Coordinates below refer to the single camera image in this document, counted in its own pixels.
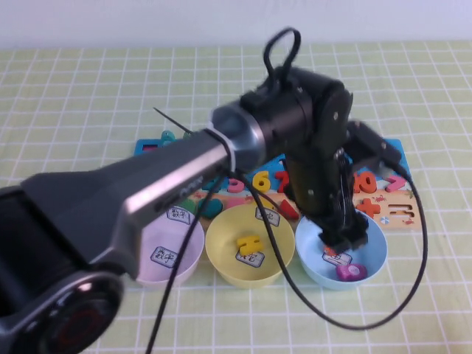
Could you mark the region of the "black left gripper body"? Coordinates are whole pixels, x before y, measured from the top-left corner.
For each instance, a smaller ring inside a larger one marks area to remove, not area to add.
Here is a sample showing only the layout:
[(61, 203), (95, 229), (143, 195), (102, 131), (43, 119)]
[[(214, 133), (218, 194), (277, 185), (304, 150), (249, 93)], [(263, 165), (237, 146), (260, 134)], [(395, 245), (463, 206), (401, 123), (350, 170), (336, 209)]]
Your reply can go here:
[(343, 153), (323, 157), (314, 150), (285, 155), (287, 194), (324, 233), (365, 233), (367, 219), (353, 206), (353, 174)]

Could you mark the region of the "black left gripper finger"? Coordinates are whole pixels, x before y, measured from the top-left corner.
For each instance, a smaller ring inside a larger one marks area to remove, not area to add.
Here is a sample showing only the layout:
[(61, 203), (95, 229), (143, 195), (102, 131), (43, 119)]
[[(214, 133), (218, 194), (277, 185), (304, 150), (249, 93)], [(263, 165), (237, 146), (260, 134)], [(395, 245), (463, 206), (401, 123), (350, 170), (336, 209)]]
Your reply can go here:
[(322, 226), (319, 238), (329, 248), (340, 248), (344, 245), (343, 228), (340, 226)]
[(349, 242), (350, 249), (359, 249), (368, 242), (367, 230), (369, 222), (365, 217), (354, 217), (344, 230), (344, 236)]

